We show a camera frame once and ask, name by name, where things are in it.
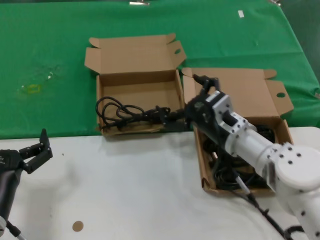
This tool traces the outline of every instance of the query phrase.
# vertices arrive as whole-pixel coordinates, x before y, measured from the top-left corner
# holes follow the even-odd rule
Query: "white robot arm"
[[[201,93],[185,108],[193,123],[227,153],[255,168],[275,192],[282,207],[296,216],[310,240],[320,240],[320,152],[306,146],[272,143],[234,112],[230,97],[206,76],[194,76]]]

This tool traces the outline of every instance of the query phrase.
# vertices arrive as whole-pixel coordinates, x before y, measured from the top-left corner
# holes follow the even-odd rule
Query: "black wire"
[[[99,104],[104,100],[111,100],[111,101],[106,103],[103,106],[102,111],[99,112]],[[106,116],[106,110],[109,106],[117,107],[115,111],[115,115],[118,118]],[[129,109],[138,110],[140,113],[132,112]],[[171,121],[176,121],[177,119],[184,117],[184,114],[182,114],[183,111],[181,110],[174,112],[175,114],[176,113],[179,113],[179,114],[174,115],[177,119],[172,119],[173,114],[170,115],[171,109],[169,107],[156,106],[154,109],[144,111],[141,107],[136,105],[130,105],[130,104],[123,105],[121,102],[119,102],[117,99],[111,96],[104,96],[100,98],[95,104],[95,112],[105,124],[104,126],[101,127],[102,129],[111,128],[111,127],[117,127],[118,129],[121,129],[127,126],[128,124],[137,123],[141,121],[145,121],[153,124],[161,124],[163,123],[162,115],[167,116]]]
[[[219,135],[219,126],[214,128],[217,134]],[[257,132],[270,140],[271,142],[275,142],[275,133],[274,131],[266,125],[257,125]],[[236,170],[237,176],[239,176],[245,185],[250,188],[267,188],[266,181],[259,176],[255,170],[252,168],[252,172],[246,172],[241,170],[243,167],[250,167],[251,166],[242,158],[240,157],[233,157],[225,150],[223,150],[220,146],[220,138],[217,138],[218,143],[215,144],[209,138],[204,141],[203,149],[208,153],[212,154],[216,152],[218,158],[216,161],[212,161],[209,163],[210,167],[212,168],[212,176],[213,180],[218,189],[230,191],[230,190],[237,190],[239,189],[239,184],[236,181],[236,176],[233,170]]]
[[[241,193],[238,193],[238,192],[233,191],[233,190],[230,190],[230,192],[231,192],[232,194],[234,194],[235,196],[237,196],[237,197],[239,197],[239,198],[242,198],[243,200],[245,200],[246,202],[248,202],[248,203],[251,204],[252,206],[254,206],[254,207],[264,216],[264,218],[273,226],[273,228],[274,228],[285,240],[293,240],[293,239],[291,238],[291,234],[292,234],[293,232],[298,231],[298,230],[296,230],[296,228],[302,229],[301,226],[291,226],[291,227],[289,227],[287,230],[284,231],[284,230],[280,227],[280,225],[269,215],[269,209],[263,210],[263,209],[259,206],[259,204],[258,204],[258,202],[257,202],[257,200],[256,200],[256,198],[254,197],[253,194],[251,194],[251,196],[252,196],[251,199],[252,199],[252,200],[250,200],[250,199],[248,199],[245,195],[243,195],[243,194],[241,194]]]
[[[300,225],[294,225],[291,227],[288,227],[285,231],[284,231],[284,236],[286,237],[286,239],[292,239],[291,238],[291,234],[295,233],[295,232],[300,232],[300,233],[304,233],[305,230],[302,228],[302,226]]]
[[[6,228],[15,238],[21,234],[21,231],[16,226],[12,225],[9,221],[6,222]]]

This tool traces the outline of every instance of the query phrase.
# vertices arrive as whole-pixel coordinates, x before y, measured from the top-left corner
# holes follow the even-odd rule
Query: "green tablecloth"
[[[320,1],[281,0],[281,9],[320,83]]]
[[[276,69],[295,107],[289,125],[320,127],[318,81],[267,0],[1,4],[0,23],[1,139],[38,137],[41,128],[51,137],[99,134],[88,39],[167,33],[182,42],[185,67]]]

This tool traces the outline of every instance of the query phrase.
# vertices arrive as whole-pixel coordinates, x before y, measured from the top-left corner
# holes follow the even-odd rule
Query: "brown dot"
[[[83,228],[84,228],[84,223],[82,221],[76,221],[72,226],[72,229],[75,232],[80,232]]]

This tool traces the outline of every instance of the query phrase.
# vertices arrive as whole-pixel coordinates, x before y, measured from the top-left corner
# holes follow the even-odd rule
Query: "cardboard box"
[[[174,33],[168,35],[93,38],[87,47],[85,66],[97,72],[96,98],[116,98],[123,105],[135,105],[144,111],[169,107],[171,111],[184,108],[184,95],[176,68],[186,59]],[[107,100],[99,105],[100,112]],[[108,107],[105,115],[116,116],[116,107]],[[98,124],[105,124],[98,117]],[[116,127],[101,130],[104,135],[156,132],[162,124],[137,122],[121,130]]]
[[[188,103],[199,94],[202,86],[194,81],[193,74],[198,76],[219,78],[221,91],[231,98],[236,113],[254,125],[268,125],[275,133],[276,142],[293,143],[287,122],[281,115],[294,109],[282,82],[269,80],[276,76],[275,70],[244,68],[183,68],[184,100]],[[194,129],[198,153],[201,185],[206,192],[226,194],[228,192],[216,188],[208,155],[203,151],[206,136]],[[266,194],[269,189],[252,189],[254,193]]]

